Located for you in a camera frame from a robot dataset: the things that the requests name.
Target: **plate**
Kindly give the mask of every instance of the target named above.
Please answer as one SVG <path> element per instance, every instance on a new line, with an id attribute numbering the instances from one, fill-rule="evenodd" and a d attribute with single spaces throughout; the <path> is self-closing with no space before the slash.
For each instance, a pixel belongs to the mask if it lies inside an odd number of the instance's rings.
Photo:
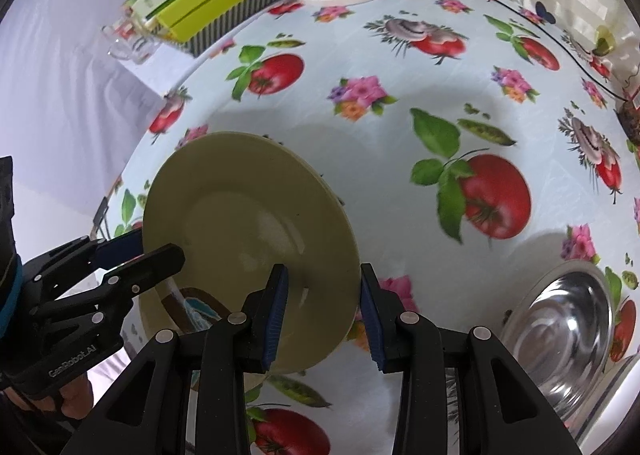
<path id="1" fill-rule="evenodd" d="M 609 286 L 586 260 L 566 261 L 543 276 L 500 335 L 563 421 L 597 384 L 612 337 Z"/>
<path id="2" fill-rule="evenodd" d="M 347 216 L 306 162 L 268 138 L 209 134 L 162 165 L 145 206 L 144 250 L 169 242 L 186 261 L 141 295 L 148 337 L 206 328 L 240 310 L 274 263 L 289 270 L 289 297 L 271 372 L 312 367 L 353 323 L 360 262 Z"/>

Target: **table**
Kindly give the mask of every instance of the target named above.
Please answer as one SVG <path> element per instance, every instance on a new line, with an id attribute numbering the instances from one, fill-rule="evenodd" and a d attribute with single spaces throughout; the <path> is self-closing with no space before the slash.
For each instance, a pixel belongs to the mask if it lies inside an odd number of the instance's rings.
<path id="1" fill-rule="evenodd" d="M 189 140 L 268 135 L 322 174 L 361 260 L 407 309 L 499 331 L 546 272 L 583 258 L 606 272 L 625 323 L 611 358 L 638 349 L 640 156 L 614 113 L 620 86 L 534 13 L 508 0 L 292 4 L 236 34 L 183 88 L 111 195 L 112 233 L 140 224 L 158 169 Z M 152 331 L 135 311 L 128 320 L 139 349 Z M 380 374 L 366 349 L 356 321 L 319 365 L 252 392 L 251 413 L 299 453 L 390 453 L 401 378 Z"/>

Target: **screw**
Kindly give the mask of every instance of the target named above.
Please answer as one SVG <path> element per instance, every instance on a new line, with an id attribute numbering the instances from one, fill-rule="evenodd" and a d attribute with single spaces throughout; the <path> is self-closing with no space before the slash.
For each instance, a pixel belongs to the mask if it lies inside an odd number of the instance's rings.
<path id="1" fill-rule="evenodd" d="M 156 341 L 158 343 L 168 343 L 174 339 L 174 331 L 169 329 L 162 329 L 156 334 Z"/>
<path id="2" fill-rule="evenodd" d="M 239 325 L 246 321 L 246 314 L 244 312 L 232 312 L 226 320 L 231 325 Z"/>
<path id="3" fill-rule="evenodd" d="M 491 331 L 487 327 L 476 327 L 474 336 L 479 340 L 488 340 L 491 337 Z"/>
<path id="4" fill-rule="evenodd" d="M 400 315 L 400 321 L 409 325 L 418 323 L 418 320 L 420 320 L 420 316 L 410 310 L 406 310 Z"/>

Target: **heart pattern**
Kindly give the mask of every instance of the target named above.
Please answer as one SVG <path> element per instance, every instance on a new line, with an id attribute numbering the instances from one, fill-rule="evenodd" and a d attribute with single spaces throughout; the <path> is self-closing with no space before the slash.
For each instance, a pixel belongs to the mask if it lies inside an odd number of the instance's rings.
<path id="1" fill-rule="evenodd" d="M 554 24 L 556 22 L 555 16 L 553 16 L 552 13 L 549 13 L 546 10 L 545 5 L 540 1 L 536 2 L 536 14 L 550 24 Z"/>

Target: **blue band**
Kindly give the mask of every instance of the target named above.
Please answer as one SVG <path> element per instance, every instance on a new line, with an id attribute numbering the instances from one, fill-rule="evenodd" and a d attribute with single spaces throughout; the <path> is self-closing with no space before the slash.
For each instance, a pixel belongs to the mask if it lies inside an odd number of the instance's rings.
<path id="1" fill-rule="evenodd" d="M 13 287 L 6 302 L 4 302 L 4 306 L 0 307 L 0 339 L 4 336 L 7 327 L 9 327 L 9 322 L 14 315 L 15 306 L 18 304 L 18 297 L 20 296 L 20 289 L 22 288 L 22 262 L 20 257 L 16 257 L 16 260 Z"/>

